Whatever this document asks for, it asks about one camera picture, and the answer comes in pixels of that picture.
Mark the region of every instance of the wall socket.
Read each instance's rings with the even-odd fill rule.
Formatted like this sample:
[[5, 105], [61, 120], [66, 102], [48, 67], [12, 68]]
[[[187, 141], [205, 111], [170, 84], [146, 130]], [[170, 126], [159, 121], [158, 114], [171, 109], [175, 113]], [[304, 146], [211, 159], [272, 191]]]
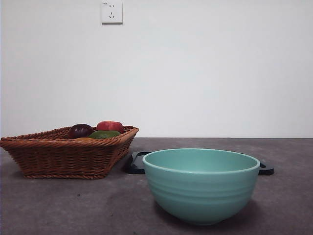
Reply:
[[118, 0], [103, 1], [101, 3], [102, 24], [123, 23], [123, 3]]

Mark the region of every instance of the white wall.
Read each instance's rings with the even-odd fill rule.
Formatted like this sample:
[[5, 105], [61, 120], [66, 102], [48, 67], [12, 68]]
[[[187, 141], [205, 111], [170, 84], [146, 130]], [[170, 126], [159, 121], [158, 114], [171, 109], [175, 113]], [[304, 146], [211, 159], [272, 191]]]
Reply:
[[313, 137], [312, 0], [1, 1], [1, 136]]

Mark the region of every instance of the bowl rim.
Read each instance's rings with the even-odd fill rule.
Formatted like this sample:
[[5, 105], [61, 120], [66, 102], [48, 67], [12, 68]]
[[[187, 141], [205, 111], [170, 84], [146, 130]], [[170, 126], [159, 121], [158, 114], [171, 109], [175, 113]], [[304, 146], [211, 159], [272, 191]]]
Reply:
[[[187, 171], [187, 170], [176, 170], [176, 169], [172, 169], [172, 168], [167, 168], [167, 167], [162, 167], [162, 166], [158, 166], [158, 165], [154, 165], [152, 163], [149, 163], [146, 158], [149, 157], [150, 155], [153, 155], [155, 153], [159, 153], [159, 152], [167, 152], [167, 151], [174, 151], [174, 150], [210, 150], [210, 151], [218, 151], [218, 152], [228, 152], [228, 153], [235, 153], [238, 155], [242, 155], [248, 158], [251, 158], [253, 160], [256, 161], [256, 165], [247, 169], [241, 169], [241, 170], [229, 170], [229, 171]], [[255, 157], [252, 157], [250, 155], [244, 154], [244, 153], [238, 153], [238, 152], [234, 152], [234, 151], [228, 151], [228, 150], [221, 150], [221, 149], [212, 149], [212, 148], [170, 148], [170, 149], [163, 149], [163, 150], [158, 150], [158, 151], [153, 151], [151, 153], [146, 154], [143, 158], [142, 158], [144, 165], [148, 165], [150, 167], [153, 168], [157, 168], [160, 170], [164, 170], [164, 171], [170, 171], [170, 172], [176, 172], [176, 173], [185, 173], [185, 174], [233, 174], [233, 173], [240, 173], [240, 172], [246, 172], [246, 171], [253, 171], [257, 168], [260, 168], [260, 161], [258, 159], [256, 159]]]

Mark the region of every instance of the mint green bowl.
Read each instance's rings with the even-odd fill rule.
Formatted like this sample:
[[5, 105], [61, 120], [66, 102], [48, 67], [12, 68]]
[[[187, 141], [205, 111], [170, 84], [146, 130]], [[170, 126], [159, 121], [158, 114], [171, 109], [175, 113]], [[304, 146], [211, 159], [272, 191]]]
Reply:
[[156, 202], [191, 224], [211, 225], [238, 213], [250, 200], [260, 162], [215, 149], [166, 149], [143, 157]]

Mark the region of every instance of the gray countertop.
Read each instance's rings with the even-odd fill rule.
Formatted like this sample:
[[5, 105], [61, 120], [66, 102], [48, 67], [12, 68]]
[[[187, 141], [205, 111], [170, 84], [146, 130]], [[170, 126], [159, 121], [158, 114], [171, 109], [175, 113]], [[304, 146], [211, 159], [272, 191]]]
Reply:
[[189, 225], [153, 199], [144, 175], [118, 162], [99, 180], [26, 179], [1, 150], [1, 235], [312, 235], [313, 139], [135, 138], [130, 154], [168, 148], [242, 152], [274, 166], [250, 202], [212, 226]]

